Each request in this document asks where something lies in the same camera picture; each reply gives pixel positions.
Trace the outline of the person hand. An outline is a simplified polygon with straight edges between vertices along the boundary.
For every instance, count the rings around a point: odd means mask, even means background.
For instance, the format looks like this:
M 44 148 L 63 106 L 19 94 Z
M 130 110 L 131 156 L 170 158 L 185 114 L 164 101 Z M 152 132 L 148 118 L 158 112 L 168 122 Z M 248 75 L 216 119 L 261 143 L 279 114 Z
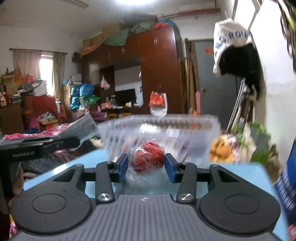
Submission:
M 23 169 L 22 167 L 20 167 L 18 169 L 18 177 L 15 181 L 15 183 L 13 184 L 13 198 L 10 200 L 9 202 L 9 207 L 11 207 L 13 201 L 15 200 L 15 198 L 23 192 L 23 185 L 24 185 L 24 178 L 23 178 Z

